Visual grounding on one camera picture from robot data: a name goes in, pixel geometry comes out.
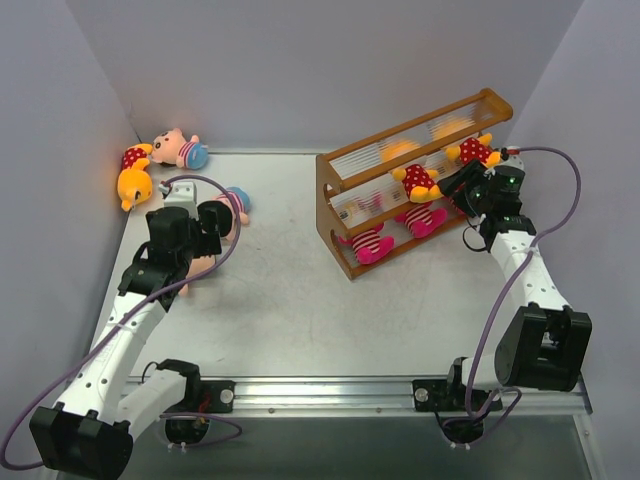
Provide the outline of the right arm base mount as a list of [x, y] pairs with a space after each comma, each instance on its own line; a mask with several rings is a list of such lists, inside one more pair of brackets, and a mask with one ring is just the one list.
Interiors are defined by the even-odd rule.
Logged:
[[[494, 365], [494, 356], [482, 356], [471, 390], [471, 409], [479, 411], [489, 394], [500, 387]], [[456, 358], [446, 375], [423, 377], [411, 382], [414, 409], [418, 412], [466, 412], [466, 381], [469, 379], [472, 359]]]

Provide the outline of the boy plush under left arm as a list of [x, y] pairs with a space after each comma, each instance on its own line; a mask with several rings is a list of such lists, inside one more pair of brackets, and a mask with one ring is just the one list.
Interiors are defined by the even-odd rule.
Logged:
[[203, 256], [192, 261], [186, 279], [190, 280], [213, 268], [217, 263], [215, 256]]

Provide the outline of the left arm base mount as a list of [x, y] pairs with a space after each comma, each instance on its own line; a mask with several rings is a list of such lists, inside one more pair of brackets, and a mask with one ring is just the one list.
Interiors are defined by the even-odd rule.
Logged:
[[198, 411], [226, 414], [233, 411], [236, 383], [231, 380], [206, 380], [202, 382]]

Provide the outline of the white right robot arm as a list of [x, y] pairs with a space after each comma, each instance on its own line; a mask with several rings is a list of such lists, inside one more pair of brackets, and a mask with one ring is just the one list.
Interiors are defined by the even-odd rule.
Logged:
[[474, 159], [439, 183], [456, 207], [478, 219], [484, 248], [506, 280], [499, 297], [511, 298], [516, 307], [495, 351], [462, 359], [453, 370], [471, 389], [570, 391], [578, 382], [592, 323], [570, 306], [549, 274], [537, 230], [521, 212], [524, 177], [518, 158], [492, 168]]

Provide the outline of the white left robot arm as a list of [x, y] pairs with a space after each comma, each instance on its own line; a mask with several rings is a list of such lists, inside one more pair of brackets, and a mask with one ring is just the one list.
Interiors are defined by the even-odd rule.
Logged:
[[197, 443], [206, 432], [196, 365], [168, 359], [128, 396], [122, 394], [141, 350], [186, 286], [193, 260], [221, 253], [232, 213], [220, 201], [195, 211], [166, 206], [146, 215], [149, 238], [124, 270], [99, 341], [52, 407], [38, 407], [29, 430], [45, 467], [91, 479], [117, 479], [137, 437], [174, 417]]

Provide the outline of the white pink plush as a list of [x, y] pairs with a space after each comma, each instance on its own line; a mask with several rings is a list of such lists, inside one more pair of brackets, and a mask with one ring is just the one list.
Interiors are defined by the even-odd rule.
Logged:
[[[352, 225], [356, 220], [365, 220], [366, 208], [360, 201], [351, 200], [337, 208], [337, 213], [345, 225]], [[384, 224], [378, 224], [360, 234], [354, 235], [350, 239], [341, 236], [338, 241], [341, 245], [350, 246], [355, 253], [356, 259], [361, 265], [370, 265], [378, 262], [388, 255], [395, 246], [395, 239], [392, 236], [381, 236]]]
[[459, 214], [466, 216], [469, 215], [467, 195], [464, 191], [459, 190], [452, 193], [451, 195], [447, 196], [447, 200]]
[[395, 216], [394, 220], [403, 224], [415, 239], [421, 239], [430, 236], [447, 218], [446, 209], [432, 209], [432, 203], [428, 202], [415, 204], [411, 209]]

